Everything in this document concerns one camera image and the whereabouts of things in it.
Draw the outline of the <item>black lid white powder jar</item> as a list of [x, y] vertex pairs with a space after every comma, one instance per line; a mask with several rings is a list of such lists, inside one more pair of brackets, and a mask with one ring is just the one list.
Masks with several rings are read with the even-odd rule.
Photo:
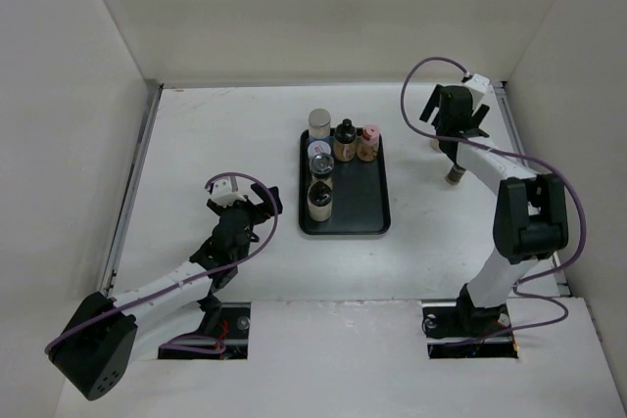
[[330, 218], [333, 206], [333, 190], [325, 182], [316, 181], [308, 190], [307, 206], [310, 218], [323, 222]]

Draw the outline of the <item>black top grinder bottle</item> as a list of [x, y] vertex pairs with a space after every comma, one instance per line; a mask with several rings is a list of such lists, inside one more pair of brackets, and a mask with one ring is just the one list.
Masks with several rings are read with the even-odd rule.
[[313, 181], [330, 181], [334, 169], [334, 158], [327, 153], [319, 153], [310, 159], [310, 173]]

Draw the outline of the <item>pink lid glass jar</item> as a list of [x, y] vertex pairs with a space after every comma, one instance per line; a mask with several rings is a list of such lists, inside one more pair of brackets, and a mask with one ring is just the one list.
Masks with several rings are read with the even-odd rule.
[[378, 157], [380, 144], [380, 129], [374, 125], [366, 125], [357, 147], [358, 158], [365, 163], [374, 162]]

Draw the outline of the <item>tall jar white beads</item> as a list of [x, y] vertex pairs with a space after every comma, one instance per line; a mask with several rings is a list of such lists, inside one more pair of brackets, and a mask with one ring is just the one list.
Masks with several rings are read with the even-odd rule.
[[329, 142], [331, 115], [327, 109], [314, 109], [309, 114], [309, 140]]

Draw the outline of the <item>black knob lid spice jar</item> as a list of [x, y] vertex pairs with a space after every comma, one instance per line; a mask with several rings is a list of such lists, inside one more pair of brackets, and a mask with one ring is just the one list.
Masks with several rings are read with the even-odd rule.
[[344, 118], [334, 130], [333, 154], [342, 163], [351, 161], [357, 151], [357, 129], [349, 118]]

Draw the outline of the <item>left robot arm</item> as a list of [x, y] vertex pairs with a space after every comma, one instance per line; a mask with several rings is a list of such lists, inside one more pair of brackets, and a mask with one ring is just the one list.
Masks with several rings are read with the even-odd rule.
[[167, 316], [195, 304], [186, 326], [202, 339], [219, 327], [221, 303], [216, 293], [237, 275], [241, 264], [268, 242], [255, 232], [258, 225], [277, 222], [283, 205], [277, 187], [251, 181], [259, 197], [253, 203], [237, 189], [239, 173], [223, 173], [206, 189], [208, 208], [218, 223], [210, 237], [174, 271], [158, 280], [111, 298], [100, 292], [80, 303], [62, 333], [45, 348], [50, 362], [89, 401], [106, 395], [138, 355], [141, 336]]

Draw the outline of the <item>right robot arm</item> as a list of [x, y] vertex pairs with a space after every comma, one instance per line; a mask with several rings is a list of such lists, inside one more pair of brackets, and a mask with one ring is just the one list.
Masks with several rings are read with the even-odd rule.
[[431, 122], [451, 171], [467, 171], [496, 197], [494, 248], [479, 273], [465, 283], [450, 317], [467, 336], [499, 324], [514, 286], [569, 239], [566, 186], [553, 170], [537, 173], [519, 157], [495, 148], [480, 124], [488, 106], [481, 92], [463, 85], [436, 85], [420, 119]]

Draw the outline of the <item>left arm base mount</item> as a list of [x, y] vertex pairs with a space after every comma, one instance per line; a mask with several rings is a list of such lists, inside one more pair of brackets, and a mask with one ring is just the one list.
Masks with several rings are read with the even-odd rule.
[[252, 306], [249, 302], [221, 302], [210, 296], [193, 302], [191, 312], [203, 313], [192, 329], [181, 330], [167, 346], [160, 346], [159, 360], [246, 360], [249, 355]]

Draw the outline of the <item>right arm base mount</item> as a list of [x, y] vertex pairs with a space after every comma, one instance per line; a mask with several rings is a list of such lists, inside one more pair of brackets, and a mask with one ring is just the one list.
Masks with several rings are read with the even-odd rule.
[[424, 302], [421, 308], [430, 359], [518, 358], [512, 333], [486, 338], [510, 327], [505, 304], [474, 311], [456, 302]]

